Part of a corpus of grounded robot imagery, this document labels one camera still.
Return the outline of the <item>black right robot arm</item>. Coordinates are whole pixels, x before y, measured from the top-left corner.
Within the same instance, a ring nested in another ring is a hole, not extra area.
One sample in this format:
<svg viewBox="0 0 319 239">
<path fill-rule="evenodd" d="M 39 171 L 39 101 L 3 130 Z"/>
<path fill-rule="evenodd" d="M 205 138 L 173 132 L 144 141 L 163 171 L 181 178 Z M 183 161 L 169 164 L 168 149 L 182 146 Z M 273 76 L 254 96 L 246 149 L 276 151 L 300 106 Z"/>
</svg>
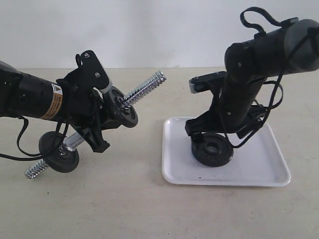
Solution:
<svg viewBox="0 0 319 239">
<path fill-rule="evenodd" d="M 253 104 L 261 87 L 275 84 L 279 88 L 283 76 L 319 68 L 319 24 L 311 19 L 290 19 L 277 30 L 233 43 L 224 60 L 224 71 L 189 81 L 193 93 L 210 91 L 213 95 L 209 110 L 185 123 L 191 138 L 206 133 L 235 133 L 244 138 L 258 131 L 277 106 Z"/>
</svg>

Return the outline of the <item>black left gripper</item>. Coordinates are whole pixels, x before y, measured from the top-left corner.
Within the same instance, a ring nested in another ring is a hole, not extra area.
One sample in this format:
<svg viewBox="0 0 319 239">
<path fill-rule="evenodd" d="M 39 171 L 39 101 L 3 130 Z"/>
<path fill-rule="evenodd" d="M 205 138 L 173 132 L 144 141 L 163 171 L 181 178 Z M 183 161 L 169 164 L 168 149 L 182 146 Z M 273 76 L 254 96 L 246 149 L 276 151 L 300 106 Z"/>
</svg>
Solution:
<svg viewBox="0 0 319 239">
<path fill-rule="evenodd" d="M 104 100 L 98 89 L 81 90 L 77 69 L 69 72 L 64 78 L 56 80 L 62 87 L 62 117 L 58 120 L 56 131 L 61 125 L 71 126 L 89 144 L 93 152 L 104 152 L 110 144 L 103 139 L 101 129 L 116 129 L 123 124 L 124 114 L 120 110 L 103 109 Z"/>
</svg>

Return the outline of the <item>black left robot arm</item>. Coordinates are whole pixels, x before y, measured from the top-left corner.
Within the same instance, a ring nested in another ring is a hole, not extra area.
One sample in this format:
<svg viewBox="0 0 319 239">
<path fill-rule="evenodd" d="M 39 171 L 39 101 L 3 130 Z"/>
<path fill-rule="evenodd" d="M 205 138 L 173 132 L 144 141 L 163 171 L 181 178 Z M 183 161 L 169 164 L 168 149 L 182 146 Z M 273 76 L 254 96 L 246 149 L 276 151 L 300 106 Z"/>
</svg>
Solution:
<svg viewBox="0 0 319 239">
<path fill-rule="evenodd" d="M 93 149 L 108 143 L 102 131 L 123 125 L 122 109 L 108 75 L 97 59 L 77 59 L 77 68 L 51 82 L 0 64 L 0 115 L 54 121 L 71 126 Z"/>
</svg>

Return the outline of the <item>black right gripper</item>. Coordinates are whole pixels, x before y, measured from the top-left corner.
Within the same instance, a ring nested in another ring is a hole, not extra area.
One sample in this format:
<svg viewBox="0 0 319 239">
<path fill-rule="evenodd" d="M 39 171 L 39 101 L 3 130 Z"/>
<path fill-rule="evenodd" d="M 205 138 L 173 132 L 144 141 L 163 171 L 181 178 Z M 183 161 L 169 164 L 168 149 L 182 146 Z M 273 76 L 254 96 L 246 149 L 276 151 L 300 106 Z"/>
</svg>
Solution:
<svg viewBox="0 0 319 239">
<path fill-rule="evenodd" d="M 201 141 L 203 133 L 235 133 L 243 138 L 261 125 L 264 106 L 253 105 L 259 89 L 223 91 L 212 94 L 207 111 L 185 122 L 185 132 L 191 140 Z"/>
</svg>

